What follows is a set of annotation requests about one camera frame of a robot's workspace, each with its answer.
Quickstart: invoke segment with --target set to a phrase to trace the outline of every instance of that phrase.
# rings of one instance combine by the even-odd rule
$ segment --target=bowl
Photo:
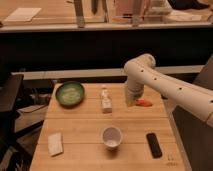
[[[104,129],[102,140],[108,150],[115,150],[121,144],[123,139],[122,132],[119,128],[110,126]]]
[[[64,107],[74,107],[84,99],[84,87],[81,83],[69,81],[56,90],[56,99]]]

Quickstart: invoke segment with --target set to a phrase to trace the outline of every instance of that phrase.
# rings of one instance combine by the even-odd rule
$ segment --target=remote control
[[[112,103],[105,85],[102,85],[101,90],[101,106],[103,113],[112,113]]]
[[[158,143],[158,139],[155,133],[149,133],[146,135],[146,138],[149,143],[149,147],[152,153],[153,158],[160,158],[163,154]]]

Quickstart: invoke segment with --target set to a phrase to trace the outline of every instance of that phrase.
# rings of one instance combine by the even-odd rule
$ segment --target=black remote
[[[160,158],[163,154],[158,143],[158,139],[155,133],[149,133],[146,135],[149,143],[150,150],[152,152],[153,158]]]

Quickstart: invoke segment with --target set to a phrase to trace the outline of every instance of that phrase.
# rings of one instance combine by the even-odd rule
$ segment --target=cup rim
[[[119,141],[117,141],[116,146],[109,146],[109,145],[106,143],[106,141],[104,141],[104,133],[105,133],[108,129],[110,129],[110,128],[113,128],[113,129],[115,129],[116,131],[119,132],[120,139],[119,139]],[[108,126],[108,127],[105,127],[105,128],[103,129],[103,131],[102,131],[102,141],[103,141],[103,143],[104,143],[107,147],[109,147],[109,148],[116,148],[116,147],[118,147],[118,146],[121,144],[122,140],[123,140],[123,134],[122,134],[120,128],[118,128],[118,127],[116,127],[116,126]]]

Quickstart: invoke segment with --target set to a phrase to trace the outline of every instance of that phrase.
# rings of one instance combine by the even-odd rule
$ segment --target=green bowl
[[[57,101],[65,107],[73,107],[84,99],[84,87],[79,82],[69,81],[63,83],[56,90]]]

